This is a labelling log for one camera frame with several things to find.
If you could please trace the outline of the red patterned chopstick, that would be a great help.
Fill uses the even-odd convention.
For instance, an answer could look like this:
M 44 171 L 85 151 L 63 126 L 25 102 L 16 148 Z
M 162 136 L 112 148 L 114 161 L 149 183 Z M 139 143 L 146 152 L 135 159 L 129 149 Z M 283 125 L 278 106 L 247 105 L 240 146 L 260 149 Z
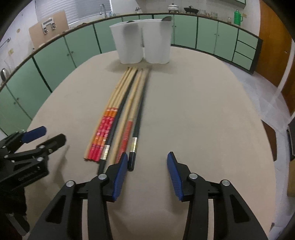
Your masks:
M 120 87 L 115 100 L 112 102 L 112 108 L 111 108 L 110 112 L 108 113 L 108 117 L 107 117 L 107 120 L 105 121 L 105 125 L 103 126 L 103 129 L 100 132 L 100 136 L 99 136 L 98 141 L 96 142 L 96 146 L 92 148 L 91 153 L 88 156 L 88 158 L 91 159 L 92 161 L 95 161 L 95 162 L 98 161 L 96 154 L 99 152 L 100 147 L 104 145 L 103 137 L 105 135 L 105 132 L 107 131 L 107 126 L 110 123 L 110 121 L 112 120 L 112 118 L 114 117 L 114 115 L 113 115 L 114 111 L 117 111 L 117 108 L 114 109 L 115 102 L 116 102 L 117 98 L 119 97 L 119 93 L 122 91 L 122 88 L 126 84 L 127 78 L 124 81 L 124 84 L 122 85 L 122 87 Z
M 119 86 L 115 88 L 115 92 L 107 104 L 107 109 L 105 110 L 91 149 L 89 150 L 88 159 L 95 162 L 98 161 L 97 155 L 100 152 L 101 147 L 105 144 L 105 140 L 107 138 L 105 135 L 108 135 L 126 89 L 129 87 L 129 84 L 133 80 L 137 71 L 138 68 L 128 68 L 120 80 Z

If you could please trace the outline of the plain bamboo chopstick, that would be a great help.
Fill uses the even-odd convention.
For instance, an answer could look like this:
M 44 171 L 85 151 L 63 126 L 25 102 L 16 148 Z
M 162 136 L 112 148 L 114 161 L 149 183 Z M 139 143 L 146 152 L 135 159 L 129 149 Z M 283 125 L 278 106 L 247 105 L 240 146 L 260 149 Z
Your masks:
M 93 132 L 93 136 L 91 137 L 89 144 L 86 148 L 86 151 L 84 153 L 84 160 L 85 161 L 91 160 L 91 159 L 89 159 L 89 154 L 91 153 L 92 148 L 96 146 L 96 142 L 99 139 L 100 132 L 102 131 L 103 126 L 105 125 L 105 121 L 107 120 L 108 113 L 110 112 L 110 110 L 112 108 L 112 102 L 115 100 L 120 87 L 122 87 L 122 85 L 124 84 L 124 81 L 126 80 L 130 71 L 131 71 L 130 67 L 127 67 L 126 71 L 124 72 L 120 81 L 117 83 L 114 91 L 112 92 L 112 94 L 107 102 L 107 105 L 105 106 L 105 109 L 103 110 L 102 116 L 100 117 L 100 119 L 98 121 L 95 131 Z

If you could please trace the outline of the red striped wooden chopstick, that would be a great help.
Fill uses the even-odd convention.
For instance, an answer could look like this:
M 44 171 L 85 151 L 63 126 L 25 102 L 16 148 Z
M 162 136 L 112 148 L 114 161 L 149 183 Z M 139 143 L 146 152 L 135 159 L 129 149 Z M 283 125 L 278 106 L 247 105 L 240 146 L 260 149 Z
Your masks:
M 118 163 L 123 152 L 126 151 L 131 130 L 133 128 L 133 123 L 135 121 L 136 113 L 140 105 L 140 97 L 143 90 L 143 85 L 145 84 L 145 70 L 141 69 L 138 73 L 138 78 L 136 79 L 135 89 L 132 90 L 131 95 L 128 100 L 126 109 L 124 110 L 123 122 L 124 125 L 119 127 L 119 140 L 115 142 L 116 155 L 113 159 L 113 163 Z

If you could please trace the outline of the kitchen faucet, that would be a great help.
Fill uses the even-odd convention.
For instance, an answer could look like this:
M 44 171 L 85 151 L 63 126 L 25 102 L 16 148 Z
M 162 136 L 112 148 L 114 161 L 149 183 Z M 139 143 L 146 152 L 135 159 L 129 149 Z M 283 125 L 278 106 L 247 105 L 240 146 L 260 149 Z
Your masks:
M 107 18 L 107 11 L 105 9 L 105 5 L 101 4 L 100 5 L 100 15 L 103 16 L 104 18 Z

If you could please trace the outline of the steel electric kettle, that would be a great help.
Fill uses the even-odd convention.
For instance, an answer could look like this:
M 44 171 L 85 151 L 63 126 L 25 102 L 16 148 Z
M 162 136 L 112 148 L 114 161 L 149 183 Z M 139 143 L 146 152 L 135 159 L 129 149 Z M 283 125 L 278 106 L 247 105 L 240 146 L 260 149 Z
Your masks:
M 10 77 L 10 72 L 6 68 L 2 68 L 0 74 L 2 83 L 5 83 Z

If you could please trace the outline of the brown wooden stool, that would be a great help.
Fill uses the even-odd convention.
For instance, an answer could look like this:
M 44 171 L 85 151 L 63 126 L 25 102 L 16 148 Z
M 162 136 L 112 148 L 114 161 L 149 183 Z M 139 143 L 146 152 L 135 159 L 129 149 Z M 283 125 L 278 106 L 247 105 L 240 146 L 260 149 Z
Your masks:
M 275 130 L 269 126 L 267 123 L 262 121 L 263 127 L 265 128 L 266 135 L 268 137 L 268 141 L 270 143 L 270 148 L 272 150 L 273 161 L 277 160 L 277 138 Z

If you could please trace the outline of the black oven appliance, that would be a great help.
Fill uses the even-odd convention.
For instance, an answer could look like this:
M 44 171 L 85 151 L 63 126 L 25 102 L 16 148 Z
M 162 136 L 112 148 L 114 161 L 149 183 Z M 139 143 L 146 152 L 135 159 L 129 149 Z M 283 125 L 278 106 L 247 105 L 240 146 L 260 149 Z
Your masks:
M 287 128 L 289 140 L 290 161 L 294 160 L 294 123 L 290 123 Z

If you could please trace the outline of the brown board with holder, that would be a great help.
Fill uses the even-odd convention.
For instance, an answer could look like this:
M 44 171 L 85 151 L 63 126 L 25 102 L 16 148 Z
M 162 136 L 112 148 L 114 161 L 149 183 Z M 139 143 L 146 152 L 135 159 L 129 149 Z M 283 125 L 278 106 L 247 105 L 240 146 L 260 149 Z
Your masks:
M 29 28 L 29 35 L 35 49 L 69 30 L 65 11 L 58 11 Z

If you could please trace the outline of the window blinds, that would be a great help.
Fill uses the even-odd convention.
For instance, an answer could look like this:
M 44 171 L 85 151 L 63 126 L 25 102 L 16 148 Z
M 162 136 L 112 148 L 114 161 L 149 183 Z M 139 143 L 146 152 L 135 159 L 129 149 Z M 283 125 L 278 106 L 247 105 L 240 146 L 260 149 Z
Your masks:
M 100 13 L 104 4 L 107 13 L 112 11 L 111 1 L 97 0 L 36 0 L 34 1 L 37 19 L 41 20 L 58 11 L 65 11 L 67 22 L 73 23 Z

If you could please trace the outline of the white twin utensil holder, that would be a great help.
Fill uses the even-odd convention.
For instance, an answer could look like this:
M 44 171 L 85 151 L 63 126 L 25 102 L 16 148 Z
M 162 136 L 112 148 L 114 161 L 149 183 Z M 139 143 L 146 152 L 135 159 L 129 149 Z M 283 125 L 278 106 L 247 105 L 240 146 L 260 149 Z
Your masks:
M 116 23 L 110 26 L 110 30 L 122 64 L 137 64 L 142 59 L 149 64 L 169 63 L 173 30 L 171 16 Z

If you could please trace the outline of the wooden door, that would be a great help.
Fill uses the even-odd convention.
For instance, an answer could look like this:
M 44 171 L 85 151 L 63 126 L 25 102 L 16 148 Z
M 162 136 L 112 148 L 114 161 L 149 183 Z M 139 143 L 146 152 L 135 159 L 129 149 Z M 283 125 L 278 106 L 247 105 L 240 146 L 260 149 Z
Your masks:
M 263 40 L 256 72 L 270 83 L 279 86 L 291 51 L 291 35 L 277 14 L 260 1 L 261 25 L 259 38 Z

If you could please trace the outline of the white cooking pot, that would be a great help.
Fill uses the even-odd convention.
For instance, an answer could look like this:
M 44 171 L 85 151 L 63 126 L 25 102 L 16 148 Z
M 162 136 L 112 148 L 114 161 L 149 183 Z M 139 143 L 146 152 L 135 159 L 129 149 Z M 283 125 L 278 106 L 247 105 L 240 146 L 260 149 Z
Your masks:
M 178 5 L 176 4 L 170 4 L 168 6 L 168 12 L 169 13 L 179 13 L 180 12 L 180 8 Z

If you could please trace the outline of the black wok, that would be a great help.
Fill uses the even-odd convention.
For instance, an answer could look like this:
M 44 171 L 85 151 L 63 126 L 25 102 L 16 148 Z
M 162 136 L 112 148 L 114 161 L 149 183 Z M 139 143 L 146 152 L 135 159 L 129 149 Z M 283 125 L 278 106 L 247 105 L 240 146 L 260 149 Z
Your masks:
M 192 6 L 189 6 L 189 7 L 186 7 L 186 8 L 183 8 L 186 12 L 186 14 L 195 14 L 197 15 L 199 10 L 196 9 L 196 8 L 193 8 Z

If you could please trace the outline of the green thermos jug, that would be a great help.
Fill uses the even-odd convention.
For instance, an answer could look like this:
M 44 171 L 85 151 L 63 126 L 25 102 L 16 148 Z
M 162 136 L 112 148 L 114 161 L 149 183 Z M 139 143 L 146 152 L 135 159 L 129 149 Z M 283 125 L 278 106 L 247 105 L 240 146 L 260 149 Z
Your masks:
M 242 21 L 243 21 L 243 16 L 242 16 L 242 14 L 239 12 L 239 10 L 237 9 L 237 10 L 234 12 L 233 23 L 234 23 L 235 25 L 240 26 Z

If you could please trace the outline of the wall towel rail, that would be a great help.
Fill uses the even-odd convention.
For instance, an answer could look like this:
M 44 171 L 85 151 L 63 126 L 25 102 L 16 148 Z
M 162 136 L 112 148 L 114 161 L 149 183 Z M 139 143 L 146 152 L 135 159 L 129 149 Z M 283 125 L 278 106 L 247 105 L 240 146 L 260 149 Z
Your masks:
M 9 37 L 8 39 L 6 39 L 3 44 L 0 46 L 0 48 L 2 48 L 6 43 L 10 42 L 11 38 Z

